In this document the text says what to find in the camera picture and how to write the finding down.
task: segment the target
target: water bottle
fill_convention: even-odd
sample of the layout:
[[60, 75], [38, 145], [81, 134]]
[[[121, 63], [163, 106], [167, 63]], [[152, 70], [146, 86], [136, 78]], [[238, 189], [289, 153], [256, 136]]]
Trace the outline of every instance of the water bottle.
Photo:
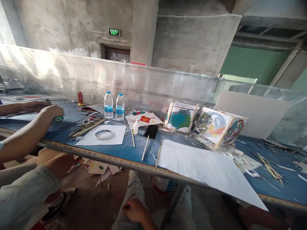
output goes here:
[[104, 99], [104, 107], [105, 107], [105, 118], [112, 119], [113, 118], [113, 98], [111, 96], [111, 92], [106, 92]]
[[116, 120], [123, 120], [125, 112], [125, 100], [123, 94], [118, 94], [116, 99]]

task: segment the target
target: green exit sign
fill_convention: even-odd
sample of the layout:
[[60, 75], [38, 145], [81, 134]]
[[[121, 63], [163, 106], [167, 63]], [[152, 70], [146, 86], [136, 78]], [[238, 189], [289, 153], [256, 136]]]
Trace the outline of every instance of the green exit sign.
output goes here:
[[109, 28], [109, 35], [120, 36], [121, 35], [121, 30], [119, 30], [119, 29], [110, 29]]

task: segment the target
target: hand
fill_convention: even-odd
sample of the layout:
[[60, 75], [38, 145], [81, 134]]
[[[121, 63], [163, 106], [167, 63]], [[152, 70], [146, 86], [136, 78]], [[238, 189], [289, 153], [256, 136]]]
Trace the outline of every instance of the hand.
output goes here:
[[127, 201], [122, 207], [122, 213], [133, 222], [143, 222], [150, 216], [147, 209], [139, 199]]
[[25, 112], [39, 112], [48, 104], [46, 102], [41, 102], [41, 101], [31, 101], [31, 102], [24, 102], [21, 103], [21, 110]]
[[51, 106], [45, 107], [41, 110], [41, 112], [47, 113], [52, 118], [57, 118], [57, 117], [63, 116], [64, 114], [64, 110], [57, 105], [51, 105]]

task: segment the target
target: blue table top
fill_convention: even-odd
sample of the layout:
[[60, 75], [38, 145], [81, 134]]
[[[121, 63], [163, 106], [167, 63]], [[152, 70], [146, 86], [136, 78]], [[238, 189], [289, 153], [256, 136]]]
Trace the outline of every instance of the blue table top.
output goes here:
[[[82, 123], [82, 121], [64, 127], [62, 129], [60, 129], [60, 126], [65, 126], [67, 124], [80, 120], [84, 118], [85, 115], [79, 114], [77, 112], [76, 109], [79, 108], [79, 106], [77, 106], [77, 103], [69, 103], [67, 100], [52, 101], [52, 103], [61, 106], [64, 109], [65, 114], [67, 115], [64, 116], [64, 120], [62, 122], [59, 123], [55, 121], [52, 122], [50, 129], [45, 135], [44, 139], [74, 146], [77, 141], [71, 140], [70, 138], [66, 139], [66, 137], [73, 131], [76, 131], [79, 128], [78, 124]], [[22, 127], [24, 127], [27, 123], [29, 123], [35, 116], [36, 114], [28, 114], [28, 115], [14, 116], [10, 118], [1, 118], [0, 127], [17, 131]], [[144, 161], [141, 161], [145, 143], [147, 140], [147, 138], [143, 136], [146, 129], [144, 127], [140, 127], [138, 134], [134, 135], [134, 140], [136, 145], [136, 147], [134, 148], [132, 142], [131, 130], [129, 128], [126, 119], [124, 119], [123, 121], [111, 120], [109, 122], [109, 125], [127, 125], [126, 128], [127, 135], [124, 136], [122, 145], [95, 145], [95, 146], [77, 146], [77, 147], [151, 166], [155, 166], [156, 160], [154, 159], [153, 155], [155, 156], [155, 158], [157, 158], [162, 138], [178, 142], [184, 145], [204, 149], [204, 147], [201, 146], [199, 142], [196, 141], [194, 138], [186, 138], [184, 133], [175, 132], [172, 134], [164, 131], [158, 131], [156, 139], [148, 140]], [[281, 166], [291, 168], [297, 171], [297, 172], [289, 171], [286, 169], [279, 168], [274, 164], [271, 164], [272, 167], [279, 174], [283, 176], [284, 185], [282, 185], [270, 175], [270, 173], [266, 170], [264, 166], [261, 166], [255, 170], [261, 176], [266, 178], [270, 183], [272, 183], [276, 188], [278, 188], [280, 192], [277, 191], [272, 185], [270, 185], [265, 180], [259, 178], [253, 178], [247, 173], [245, 173], [244, 175], [246, 179], [249, 181], [251, 186], [258, 194], [263, 194], [266, 196], [307, 206], [307, 193], [306, 193], [307, 182], [299, 178], [297, 175], [299, 173], [301, 174], [301, 176], [307, 179], [307, 174], [301, 173], [300, 170], [296, 168], [296, 165], [293, 163], [293, 161], [295, 161], [293, 154], [290, 154], [284, 150], [274, 149], [274, 147], [271, 147], [272, 149], [274, 149], [274, 151], [277, 152], [273, 153], [269, 151], [264, 145], [262, 145], [263, 149], [261, 149], [256, 143], [254, 143], [254, 141], [257, 141], [258, 143], [264, 143], [263, 140], [250, 138], [246, 136], [239, 136], [238, 139], [256, 148], [256, 149], [251, 148], [250, 146], [243, 144], [239, 141], [235, 142], [237, 149], [243, 151], [246, 155], [253, 158], [254, 160], [259, 162], [259, 160], [250, 151], [252, 151], [253, 153], [257, 152], [269, 161], [274, 161]]]

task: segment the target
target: table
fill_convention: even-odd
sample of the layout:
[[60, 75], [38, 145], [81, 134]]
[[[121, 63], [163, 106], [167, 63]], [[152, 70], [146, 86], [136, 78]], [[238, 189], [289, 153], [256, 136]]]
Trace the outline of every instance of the table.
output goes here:
[[[143, 136], [145, 133], [145, 128], [140, 127], [139, 133], [134, 135], [136, 145], [134, 148], [130, 128], [127, 121], [124, 119], [123, 121], [111, 120], [109, 122], [109, 125], [127, 125], [127, 135], [124, 136], [122, 145], [75, 146], [76, 141], [73, 141], [70, 138], [66, 139], [65, 137], [77, 130], [77, 124], [80, 124], [82, 121], [64, 128], [60, 128], [60, 126], [65, 126], [72, 122], [78, 121], [85, 117], [85, 115], [77, 112], [77, 109], [79, 108], [77, 103], [70, 103], [68, 100], [56, 100], [52, 101], [52, 103], [58, 104], [60, 107], [62, 107], [66, 116], [64, 116], [64, 120], [60, 123], [55, 121], [52, 122], [49, 131], [39, 145], [112, 165], [133, 169], [150, 175], [168, 178], [181, 183], [173, 197], [173, 202], [165, 219], [170, 218], [172, 211], [176, 209], [178, 201], [180, 201], [182, 194], [185, 192], [185, 185], [189, 184], [209, 188], [205, 184], [173, 173], [167, 169], [155, 168], [155, 159], [151, 153], [153, 153], [157, 158], [162, 138], [204, 149], [204, 147], [201, 146], [193, 137], [186, 137], [185, 134], [181, 132], [175, 132], [172, 134], [164, 131], [158, 131], [156, 139], [149, 139], [144, 161], [142, 162], [141, 159], [147, 140], [147, 138]], [[1, 118], [0, 135], [5, 137], [12, 135], [14, 132], [24, 127], [35, 116], [36, 114], [28, 114], [10, 118]], [[254, 149], [239, 141], [236, 141], [236, 148], [243, 151], [251, 158], [258, 160], [252, 153], [250, 153], [250, 151], [258, 152], [270, 161], [278, 161], [279, 165], [299, 171], [297, 168], [295, 168], [295, 164], [292, 163], [294, 161], [293, 155], [289, 154], [288, 152], [284, 150], [275, 150], [277, 153], [272, 153], [264, 145], [263, 149], [261, 149], [256, 143], [254, 143], [254, 141], [262, 143], [262, 140], [245, 136], [239, 136], [238, 139], [256, 148]], [[281, 192], [277, 191], [269, 183], [262, 179], [252, 178], [246, 173], [244, 175], [265, 203], [271, 203], [278, 206], [307, 212], [307, 182], [299, 178], [297, 176], [297, 172], [281, 169], [276, 165], [272, 166], [278, 173], [283, 175], [283, 181], [285, 183], [284, 187], [277, 185], [277, 182], [273, 179], [269, 172], [265, 170], [264, 167], [259, 167], [256, 169], [256, 171], [270, 181], [270, 183], [274, 184], [274, 186], [276, 186]]]

